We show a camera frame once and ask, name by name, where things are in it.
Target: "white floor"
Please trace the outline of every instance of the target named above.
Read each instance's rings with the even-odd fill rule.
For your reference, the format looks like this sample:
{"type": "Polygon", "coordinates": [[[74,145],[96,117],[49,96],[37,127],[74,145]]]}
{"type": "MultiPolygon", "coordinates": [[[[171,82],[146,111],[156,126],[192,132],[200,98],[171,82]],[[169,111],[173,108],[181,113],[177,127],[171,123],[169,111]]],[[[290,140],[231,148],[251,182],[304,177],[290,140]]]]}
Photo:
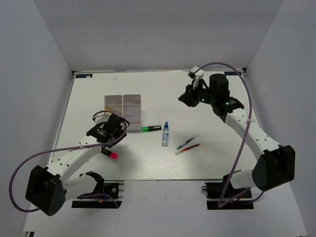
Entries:
{"type": "MultiPolygon", "coordinates": [[[[228,79],[231,95],[248,108],[239,78],[228,79]]],[[[34,231],[35,237],[306,235],[289,184],[266,192],[253,210],[207,210],[200,190],[204,182],[197,179],[221,179],[228,173],[241,139],[210,106],[188,108],[177,100],[190,81],[185,72],[107,73],[75,79],[58,147],[72,146],[85,135],[94,125],[92,114],[103,109],[105,95],[133,93],[142,96],[143,126],[169,122],[169,146],[161,146],[161,131],[129,133],[113,147],[118,160],[97,155],[78,171],[95,171],[106,180],[126,180],[119,209],[73,209],[69,201],[52,217],[40,211],[29,213],[24,231],[34,231]],[[195,134],[200,138],[193,143],[202,145],[175,156],[175,148],[195,134]]],[[[255,162],[245,147],[237,168],[250,169],[255,162]]],[[[252,192],[254,197],[260,193],[257,189],[252,192]]]]}

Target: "red marker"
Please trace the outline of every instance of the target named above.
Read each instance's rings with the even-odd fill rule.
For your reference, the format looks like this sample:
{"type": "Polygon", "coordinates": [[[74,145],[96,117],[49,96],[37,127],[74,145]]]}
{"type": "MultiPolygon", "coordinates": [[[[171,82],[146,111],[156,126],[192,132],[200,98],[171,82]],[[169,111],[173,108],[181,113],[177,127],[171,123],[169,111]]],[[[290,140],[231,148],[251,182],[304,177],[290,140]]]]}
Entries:
{"type": "Polygon", "coordinates": [[[175,152],[175,155],[177,156],[177,155],[179,155],[179,154],[181,154],[181,153],[183,153],[183,152],[186,152],[186,151],[188,151],[188,150],[190,150],[190,149],[192,149],[192,148],[194,148],[194,147],[198,147],[198,146],[200,146],[200,145],[201,145],[201,143],[197,143],[197,144],[195,144],[195,145],[193,145],[193,146],[190,146],[190,147],[187,147],[187,148],[185,148],[185,149],[176,151],[176,152],[175,152]]]}
{"type": "Polygon", "coordinates": [[[112,158],[112,159],[117,159],[118,158],[118,155],[114,152],[111,152],[107,149],[102,149],[101,153],[105,154],[106,156],[112,158]]]}

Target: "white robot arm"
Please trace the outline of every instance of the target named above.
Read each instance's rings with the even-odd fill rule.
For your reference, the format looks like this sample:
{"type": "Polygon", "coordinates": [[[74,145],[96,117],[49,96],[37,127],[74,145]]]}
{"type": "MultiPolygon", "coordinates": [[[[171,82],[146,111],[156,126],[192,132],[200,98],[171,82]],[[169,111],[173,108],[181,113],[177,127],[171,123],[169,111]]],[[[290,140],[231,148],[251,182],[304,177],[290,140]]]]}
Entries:
{"type": "Polygon", "coordinates": [[[69,199],[91,192],[102,193],[104,179],[97,173],[87,172],[69,178],[90,158],[122,140],[129,123],[106,111],[93,119],[96,125],[81,139],[76,150],[70,150],[44,168],[38,165],[31,171],[25,197],[48,216],[59,211],[69,199]]]}
{"type": "MultiPolygon", "coordinates": [[[[202,79],[203,74],[198,67],[189,71],[193,81],[179,100],[189,107],[195,107],[199,102],[211,105],[214,113],[242,138],[248,116],[243,104],[230,96],[226,76],[211,75],[208,87],[202,79]]],[[[253,170],[237,171],[232,175],[230,184],[233,189],[257,187],[267,191],[294,179],[295,152],[291,146],[281,146],[253,121],[250,121],[245,142],[254,153],[257,164],[253,170]]]]}

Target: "marker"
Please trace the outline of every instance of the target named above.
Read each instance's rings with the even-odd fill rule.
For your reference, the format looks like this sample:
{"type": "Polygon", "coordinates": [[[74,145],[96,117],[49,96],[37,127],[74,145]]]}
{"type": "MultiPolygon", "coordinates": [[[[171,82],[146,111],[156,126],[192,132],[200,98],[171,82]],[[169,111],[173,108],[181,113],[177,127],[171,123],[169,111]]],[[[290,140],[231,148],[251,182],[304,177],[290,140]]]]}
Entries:
{"type": "Polygon", "coordinates": [[[160,130],[161,130],[161,126],[160,125],[142,127],[142,131],[143,132],[152,132],[152,131],[160,131],[160,130]]]}
{"type": "Polygon", "coordinates": [[[117,159],[118,158],[118,155],[114,152],[111,152],[107,149],[102,149],[101,153],[105,154],[106,156],[112,158],[112,159],[117,159]]]}
{"type": "Polygon", "coordinates": [[[180,148],[184,147],[186,144],[188,144],[189,142],[193,141],[194,139],[198,138],[198,135],[195,135],[194,137],[190,138],[188,141],[186,141],[185,143],[181,144],[179,147],[177,147],[177,150],[179,150],[180,148]]]}
{"type": "Polygon", "coordinates": [[[198,143],[198,144],[195,144],[195,145],[190,146],[190,147],[188,147],[188,148],[182,149],[182,150],[180,150],[180,151],[176,151],[176,152],[175,152],[175,155],[177,156],[177,155],[179,155],[179,154],[181,154],[181,153],[183,153],[183,152],[186,152],[186,151],[188,151],[188,150],[190,150],[190,149],[192,149],[192,148],[194,148],[194,147],[199,147],[200,145],[201,145],[201,143],[198,143]]]}

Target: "pink marker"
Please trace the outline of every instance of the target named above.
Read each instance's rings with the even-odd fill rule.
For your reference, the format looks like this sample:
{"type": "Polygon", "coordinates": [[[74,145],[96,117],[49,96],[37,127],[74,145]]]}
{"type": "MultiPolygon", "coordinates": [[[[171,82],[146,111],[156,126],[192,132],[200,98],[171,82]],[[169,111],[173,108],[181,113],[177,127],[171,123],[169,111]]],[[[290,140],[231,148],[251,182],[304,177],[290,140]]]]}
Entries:
{"type": "Polygon", "coordinates": [[[112,158],[112,159],[117,159],[118,158],[118,155],[114,152],[111,152],[107,149],[102,149],[101,153],[105,154],[106,156],[112,158]]]}

